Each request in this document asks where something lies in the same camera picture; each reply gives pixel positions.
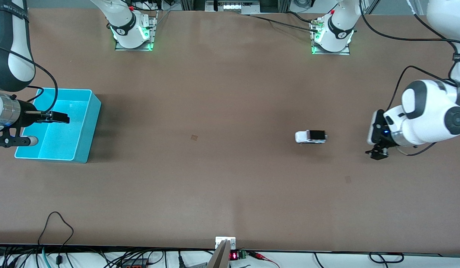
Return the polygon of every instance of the white toy car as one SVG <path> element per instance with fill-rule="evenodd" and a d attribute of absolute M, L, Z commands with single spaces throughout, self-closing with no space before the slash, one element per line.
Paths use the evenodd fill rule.
<path fill-rule="evenodd" d="M 299 144 L 323 144 L 327 140 L 324 130 L 298 131 L 294 137 Z"/>

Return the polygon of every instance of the blue bin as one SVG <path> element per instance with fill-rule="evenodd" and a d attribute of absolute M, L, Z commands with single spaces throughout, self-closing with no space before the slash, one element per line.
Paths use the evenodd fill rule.
<path fill-rule="evenodd" d="M 34 105 L 44 111 L 53 99 L 54 88 L 46 88 Z M 89 89 L 59 89 L 53 111 L 68 114 L 70 123 L 34 123 L 25 127 L 22 135 L 37 137 L 38 144 L 18 147 L 15 158 L 86 163 L 100 109 L 101 102 Z"/>

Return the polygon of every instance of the brown table surface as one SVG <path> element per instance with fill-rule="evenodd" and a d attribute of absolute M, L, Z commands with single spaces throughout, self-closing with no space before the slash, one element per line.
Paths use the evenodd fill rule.
<path fill-rule="evenodd" d="M 298 29 L 173 12 L 154 51 L 116 52 L 99 10 L 30 14 L 34 59 L 102 110 L 85 165 L 0 148 L 0 243 L 34 243 L 57 210 L 70 244 L 211 248 L 227 235 L 258 249 L 460 253 L 460 137 L 417 157 L 364 154 L 403 68 L 446 76 L 447 44 L 394 41 L 359 20 L 351 56 L 311 55 Z M 413 17 L 369 20 L 432 37 Z M 425 78 L 409 71 L 402 87 Z M 32 84 L 52 86 L 40 71 Z M 327 144 L 296 144 L 305 129 L 326 130 Z M 58 217 L 48 231 L 43 243 L 69 235 Z"/>

